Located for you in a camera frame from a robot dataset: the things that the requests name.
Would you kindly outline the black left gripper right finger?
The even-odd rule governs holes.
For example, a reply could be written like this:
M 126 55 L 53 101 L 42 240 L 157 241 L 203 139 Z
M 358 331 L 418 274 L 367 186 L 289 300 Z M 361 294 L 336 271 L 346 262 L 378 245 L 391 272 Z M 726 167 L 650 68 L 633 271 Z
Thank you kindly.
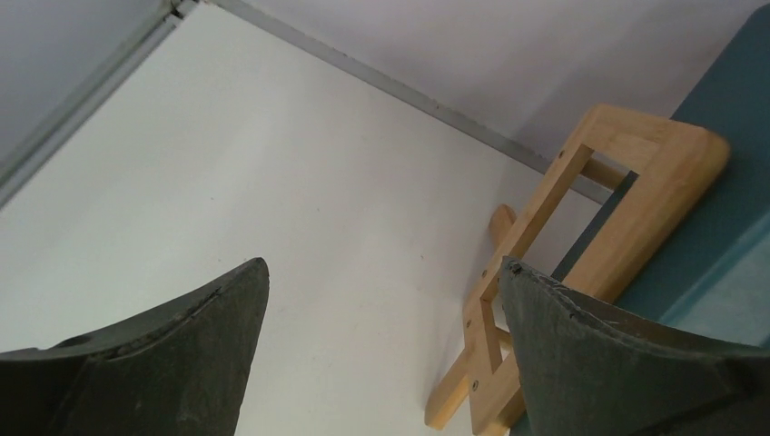
M 769 353 L 652 322 L 505 257 L 499 292 L 536 435 L 766 435 Z

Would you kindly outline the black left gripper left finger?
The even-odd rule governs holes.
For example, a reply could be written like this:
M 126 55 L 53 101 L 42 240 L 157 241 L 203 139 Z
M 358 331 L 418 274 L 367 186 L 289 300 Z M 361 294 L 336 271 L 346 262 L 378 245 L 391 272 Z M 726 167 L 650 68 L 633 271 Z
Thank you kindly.
M 4 435 L 232 435 L 269 298 L 253 258 L 48 349 L 1 356 Z

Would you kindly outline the teal Humor book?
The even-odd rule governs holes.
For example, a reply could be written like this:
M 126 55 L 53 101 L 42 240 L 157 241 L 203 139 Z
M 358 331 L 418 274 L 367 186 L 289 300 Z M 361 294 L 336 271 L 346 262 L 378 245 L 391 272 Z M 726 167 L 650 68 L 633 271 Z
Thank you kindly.
M 616 306 L 667 327 L 769 353 L 767 6 L 747 18 L 674 119 L 719 134 L 731 154 L 716 183 Z M 566 285 L 575 245 L 549 277 Z

